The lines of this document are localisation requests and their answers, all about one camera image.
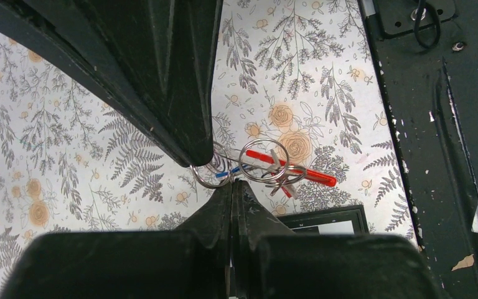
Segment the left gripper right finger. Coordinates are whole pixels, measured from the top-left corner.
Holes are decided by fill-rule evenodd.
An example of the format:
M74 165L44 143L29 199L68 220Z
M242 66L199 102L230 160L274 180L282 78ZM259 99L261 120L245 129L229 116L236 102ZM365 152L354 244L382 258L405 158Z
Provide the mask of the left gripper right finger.
M233 201L239 239L248 248L256 248L268 236L295 234L259 202L247 181L233 183Z

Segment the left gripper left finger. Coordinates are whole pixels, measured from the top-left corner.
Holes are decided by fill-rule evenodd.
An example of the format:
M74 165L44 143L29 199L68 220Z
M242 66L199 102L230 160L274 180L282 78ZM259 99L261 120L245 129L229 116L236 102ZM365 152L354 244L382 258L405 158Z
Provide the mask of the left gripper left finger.
M196 236L205 248L226 247L232 213L233 184L216 188L209 200L175 228Z

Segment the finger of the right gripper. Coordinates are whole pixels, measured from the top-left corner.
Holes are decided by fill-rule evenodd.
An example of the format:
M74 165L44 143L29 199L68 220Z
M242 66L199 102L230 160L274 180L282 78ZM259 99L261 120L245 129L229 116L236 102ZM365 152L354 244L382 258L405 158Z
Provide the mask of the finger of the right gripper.
M183 167L213 156L211 87L221 1L29 1Z
M177 164L191 165L180 147L183 134L166 126L168 112L137 90L133 76L122 69L120 52L110 50L93 26L74 1L0 1L1 33L36 51L110 104Z

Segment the blue key tag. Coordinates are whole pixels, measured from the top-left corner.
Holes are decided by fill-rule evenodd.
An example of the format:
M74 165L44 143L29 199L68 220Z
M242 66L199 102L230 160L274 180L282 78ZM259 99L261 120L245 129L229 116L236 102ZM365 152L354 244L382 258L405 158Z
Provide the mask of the blue key tag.
M247 166L247 165L243 165L243 169L245 171L251 171L253 170L253 167L252 166ZM236 166L234 168L232 168L230 171L220 171L218 172L217 174L215 174L215 177L216 178L224 178L224 177L227 177L228 175L235 175L236 173L240 173L241 172L241 169L240 167Z

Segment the keyring with red fob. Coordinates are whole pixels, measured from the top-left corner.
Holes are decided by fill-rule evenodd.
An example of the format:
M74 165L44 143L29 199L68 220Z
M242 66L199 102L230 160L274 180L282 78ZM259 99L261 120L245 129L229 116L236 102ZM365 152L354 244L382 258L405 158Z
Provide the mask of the keyring with red fob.
M275 150L269 153L260 153L253 149L254 146L272 143L277 149L283 151L283 157L280 158ZM252 166L253 170L245 171L243 165ZM228 175L224 178L216 178L215 174L220 171L230 171L234 167L240 167L241 172L235 175ZM337 180L333 176L324 174L304 166L296 165L290 161L290 153L284 145L270 138L257 138L248 142L242 149L227 149L221 144L213 143L213 157L209 163L203 166L212 174L218 183L205 180L199 173L199 167L190 165L189 169L195 180L207 189L216 189L233 181L237 176L262 183L265 187L271 189L271 195L282 191L289 198L298 196L294 185L302 180L311 181L323 186L334 187Z

